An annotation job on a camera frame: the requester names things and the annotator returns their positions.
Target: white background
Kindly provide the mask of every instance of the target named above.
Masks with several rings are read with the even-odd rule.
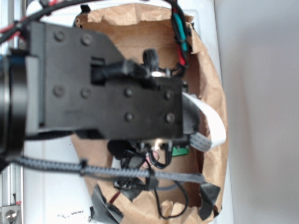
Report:
[[[299,223],[299,1],[215,0],[235,224]]]

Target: screw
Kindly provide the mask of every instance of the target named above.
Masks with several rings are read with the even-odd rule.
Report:
[[[129,113],[129,112],[128,112],[128,113],[126,113],[125,118],[126,118],[126,121],[127,121],[127,122],[130,122],[130,121],[133,120],[134,116],[133,116],[132,113]]]
[[[92,44],[93,38],[89,34],[83,34],[81,41],[84,45],[89,46]]]
[[[62,42],[64,40],[64,32],[62,30],[56,31],[54,33],[55,40]]]
[[[14,221],[17,219],[17,213],[13,210],[9,210],[5,216],[6,216],[6,220],[10,224],[14,223]]]
[[[86,89],[86,88],[84,88],[84,89],[81,90],[81,96],[82,96],[83,98],[85,98],[85,99],[89,98],[90,95],[91,95],[91,93],[92,93],[92,92],[90,91],[90,89]]]
[[[61,85],[54,86],[53,93],[56,97],[62,97],[64,95],[64,87]]]
[[[169,114],[166,115],[166,121],[167,121],[168,123],[173,123],[174,120],[175,120],[175,118],[176,118],[176,117],[174,116],[173,113],[169,113]]]
[[[127,97],[131,97],[131,96],[133,95],[133,90],[131,90],[131,89],[126,89],[126,90],[125,90],[125,94],[126,94]]]
[[[170,99],[173,97],[173,95],[174,95],[173,91],[167,91],[167,92],[165,93],[165,98],[166,98],[167,100],[170,100]]]

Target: red cable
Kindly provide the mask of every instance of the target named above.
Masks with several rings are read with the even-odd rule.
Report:
[[[180,49],[179,46],[178,46],[178,56],[179,56],[179,63],[181,65],[186,65],[186,61],[185,61],[185,59],[183,57],[183,54],[182,54],[181,49]]]
[[[0,29],[0,34],[5,33],[6,31],[10,30],[12,27],[14,27],[14,24],[10,24],[7,27]]]
[[[11,39],[14,39],[16,36],[19,36],[19,35],[21,35],[20,31],[15,32],[13,35],[11,35],[11,37],[8,39],[8,41],[11,40]]]
[[[49,3],[49,6],[53,6],[56,5],[58,3],[59,0],[53,0],[52,2]]]

